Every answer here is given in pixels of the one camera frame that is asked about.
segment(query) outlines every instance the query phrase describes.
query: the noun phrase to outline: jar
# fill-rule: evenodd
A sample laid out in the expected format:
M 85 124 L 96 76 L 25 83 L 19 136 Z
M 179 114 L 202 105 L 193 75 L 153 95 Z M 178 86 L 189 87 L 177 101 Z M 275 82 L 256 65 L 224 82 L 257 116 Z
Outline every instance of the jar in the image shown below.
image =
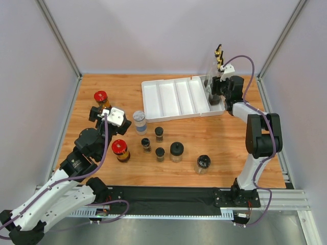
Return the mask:
M 157 155 L 157 161 L 163 162 L 165 160 L 165 150 L 161 147 L 155 150 L 155 154 Z
M 198 160 L 194 166 L 194 171 L 199 174 L 203 175 L 208 172 L 208 168 L 210 167 L 211 160 L 210 157 L 207 155 L 201 155 L 198 157 Z
M 151 152 L 150 140 L 148 138 L 143 138 L 141 140 L 141 144 L 143 146 L 143 151 L 145 153 L 150 153 Z
M 164 129 L 162 127 L 156 127 L 154 133 L 155 133 L 155 139 L 158 143 L 164 140 L 164 136 L 163 136 Z
M 127 144 L 122 139 L 115 140 L 111 145 L 111 149 L 117 156 L 119 162 L 127 162 L 131 157 L 127 149 Z
M 109 108 L 111 109 L 110 102 L 108 100 L 107 93 L 105 91 L 98 91 L 94 94 L 94 99 L 99 106 L 102 106 L 102 109 Z
M 133 119 L 136 127 L 136 132 L 139 135 L 145 135 L 147 133 L 147 120 L 143 111 L 135 111 Z
M 170 160 L 180 162 L 184 152 L 184 146 L 181 142 L 174 142 L 170 146 Z

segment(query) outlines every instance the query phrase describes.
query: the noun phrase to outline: jar with red lid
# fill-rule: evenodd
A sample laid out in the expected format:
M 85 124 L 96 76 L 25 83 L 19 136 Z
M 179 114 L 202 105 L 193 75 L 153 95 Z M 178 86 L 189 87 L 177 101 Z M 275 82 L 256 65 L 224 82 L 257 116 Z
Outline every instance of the jar with red lid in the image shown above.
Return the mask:
M 102 108 L 111 108 L 111 104 L 108 100 L 107 93 L 105 91 L 98 91 L 94 94 L 94 99 Z
M 127 149 L 127 144 L 122 139 L 115 140 L 111 145 L 111 149 L 119 162 L 127 162 L 131 157 Z

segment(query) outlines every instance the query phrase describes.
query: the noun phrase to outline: wooden tabletop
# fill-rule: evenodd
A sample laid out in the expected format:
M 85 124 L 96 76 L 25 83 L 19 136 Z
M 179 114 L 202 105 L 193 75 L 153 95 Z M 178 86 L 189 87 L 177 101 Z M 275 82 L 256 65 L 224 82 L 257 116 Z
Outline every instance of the wooden tabletop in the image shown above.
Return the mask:
M 185 78 L 191 75 L 85 75 L 74 105 L 71 120 L 61 149 L 59 164 L 74 147 L 74 141 L 85 128 L 95 126 L 88 121 L 90 108 L 96 106 L 93 95 L 98 90 L 108 94 L 110 103 L 125 110 L 127 118 L 132 120 L 136 110 L 143 110 L 141 82 L 159 79 Z M 249 76 L 244 76 L 244 88 Z M 247 100 L 255 107 L 263 109 L 256 82 L 248 91 Z M 155 141 L 154 129 L 164 129 L 162 143 Z M 192 186 L 192 187 L 230 187 L 243 169 L 247 158 L 245 148 L 246 124 L 227 112 L 220 116 L 196 117 L 148 124 L 145 135 L 151 141 L 152 152 L 145 154 L 141 146 L 144 136 L 137 135 L 132 123 L 124 136 L 114 136 L 112 141 L 126 141 L 131 158 L 121 163 L 111 150 L 107 152 L 102 168 L 97 176 L 107 185 L 139 186 Z M 169 160 L 171 143 L 179 141 L 184 145 L 183 160 L 174 163 Z M 155 149 L 163 147 L 165 161 L 156 161 Z M 208 173 L 198 175 L 194 165 L 200 155 L 209 155 L 211 166 Z M 265 168 L 259 185 L 270 188 L 285 188 L 281 167 L 275 157 Z

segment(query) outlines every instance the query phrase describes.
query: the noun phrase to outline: gray wall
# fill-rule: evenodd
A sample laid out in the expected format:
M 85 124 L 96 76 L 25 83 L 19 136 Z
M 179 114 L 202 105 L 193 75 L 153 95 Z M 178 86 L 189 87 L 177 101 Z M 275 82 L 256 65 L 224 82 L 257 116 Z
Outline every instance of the gray wall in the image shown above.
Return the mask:
M 298 0 L 45 2 L 82 72 L 203 74 L 220 42 L 226 59 L 247 54 L 259 72 Z
M 1 1 L 0 211 L 45 181 L 76 82 L 35 1 Z
M 297 188 L 306 191 L 327 244 L 327 2 L 308 1 L 264 76 L 272 109 L 281 116 L 284 150 Z

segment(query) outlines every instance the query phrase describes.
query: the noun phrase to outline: cable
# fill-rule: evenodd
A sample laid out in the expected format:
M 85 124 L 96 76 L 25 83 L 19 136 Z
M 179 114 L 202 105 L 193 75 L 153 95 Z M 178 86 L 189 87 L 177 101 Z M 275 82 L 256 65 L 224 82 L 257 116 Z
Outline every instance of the cable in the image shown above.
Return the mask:
M 84 179 L 87 178 L 93 174 L 95 174 L 103 165 L 104 160 L 106 158 L 106 152 L 108 150 L 108 134 L 109 134 L 109 130 L 108 130 L 108 120 L 107 120 L 107 113 L 104 113 L 104 120 L 105 120 L 105 143 L 104 143 L 104 152 L 103 152 L 103 156 L 102 159 L 99 163 L 99 166 L 94 169 L 92 172 L 85 174 L 85 175 L 81 175 L 81 176 L 76 176 L 76 177 L 71 177 L 71 178 L 64 178 L 61 180 L 57 180 L 54 183 L 52 183 L 51 185 L 49 185 L 48 188 L 44 189 L 41 193 L 39 193 L 39 195 L 36 196 L 36 198 L 31 201 L 20 213 L 19 215 L 17 215 L 15 218 L 12 218 L 10 221 L 8 221 L 7 223 L 5 223 L 4 225 L 2 225 L 0 227 L 0 230 L 2 230 L 4 227 L 10 225 L 11 223 L 13 223 L 15 220 L 17 220 L 20 216 L 22 216 L 37 200 L 39 200 L 41 198 L 41 196 L 43 196 L 48 190 L 50 190 L 52 187 L 54 187 L 55 185 L 64 182 L 64 181 L 70 181 L 70 180 L 79 180 L 79 179 Z M 5 236 L 0 236 L 0 239 L 3 240 L 11 240 L 10 237 L 5 237 Z
M 129 210 L 129 202 L 127 202 L 126 200 L 114 200 L 114 201 L 110 201 L 110 202 L 106 202 L 106 203 L 89 204 L 87 206 L 102 206 L 102 205 L 110 205 L 110 204 L 113 204 L 113 203 L 126 203 L 127 207 L 126 207 L 125 211 L 122 214 L 120 214 L 119 216 L 117 216 L 115 218 L 112 218 L 110 220 L 98 222 L 98 224 L 107 224 L 107 223 L 117 221 L 118 219 L 121 219 Z M 65 228 L 65 229 L 61 229 L 61 230 L 49 230 L 49 232 L 69 231 L 69 230 L 75 229 L 77 227 L 81 227 L 81 226 L 85 226 L 85 225 L 89 225 L 89 224 L 92 224 L 92 223 L 84 222 L 84 223 L 81 223 L 79 225 L 72 226 L 72 227 Z
M 248 90 L 249 90 L 249 88 L 250 88 L 250 86 L 251 86 L 251 83 L 252 83 L 252 80 L 253 80 L 253 77 L 254 77 L 254 62 L 253 62 L 253 60 L 252 60 L 249 56 L 246 56 L 246 55 L 237 55 L 237 56 L 231 58 L 230 60 L 228 60 L 228 61 L 226 62 L 226 64 L 223 65 L 223 67 L 225 67 L 225 66 L 226 66 L 229 62 L 231 62 L 232 60 L 234 60 L 234 59 L 236 59 L 236 58 L 241 58 L 241 57 L 248 59 L 248 60 L 251 62 L 251 65 L 252 65 L 252 74 L 251 74 L 251 78 L 250 78 L 249 84 L 247 85 L 247 87 L 246 87 L 246 89 L 245 89 L 245 91 L 244 91 L 243 102 L 244 102 L 244 104 L 245 104 L 247 107 L 249 107 L 249 108 L 251 108 L 252 110 L 256 111 L 257 113 L 259 113 L 259 114 L 263 117 L 263 119 L 264 119 L 265 122 L 266 122 L 266 125 L 267 125 L 267 128 L 268 128 L 268 131 L 269 131 L 269 135 L 270 135 L 270 138 L 271 138 L 271 141 L 272 141 L 272 154 L 271 154 L 271 156 L 269 156 L 269 157 L 267 157 L 267 158 L 265 158 L 264 160 L 261 161 L 261 163 L 259 164 L 259 166 L 256 168 L 256 170 L 255 170 L 255 172 L 254 172 L 254 175 L 253 175 L 253 178 L 252 178 L 253 184 L 254 184 L 254 186 L 255 186 L 257 189 L 260 189 L 260 190 L 266 190 L 266 191 L 269 192 L 269 200 L 268 200 L 268 203 L 267 203 L 266 209 L 265 209 L 265 211 L 263 212 L 263 214 L 260 216 L 260 218 L 258 218 L 255 222 L 246 225 L 246 226 L 249 227 L 249 226 L 254 226 L 254 225 L 256 225 L 257 223 L 259 223 L 259 222 L 264 218 L 264 216 L 267 214 L 268 208 L 269 208 L 270 203 L 271 203 L 271 200 L 272 200 L 272 191 L 271 191 L 269 188 L 259 187 L 259 186 L 256 184 L 255 179 L 256 179 L 256 176 L 258 175 L 258 172 L 259 172 L 259 170 L 261 169 L 262 165 L 263 165 L 266 161 L 272 159 L 272 158 L 276 155 L 276 143 L 275 143 L 274 135 L 273 135 L 273 132 L 272 132 L 272 129 L 271 129 L 271 126 L 270 126 L 270 123 L 269 123 L 269 120 L 268 120 L 267 116 L 266 116 L 266 115 L 265 115 L 261 110 L 259 110 L 259 109 L 255 108 L 255 107 L 253 107 L 252 105 L 250 105 L 250 104 L 245 100 L 246 94 L 247 94 L 247 92 L 248 92 Z

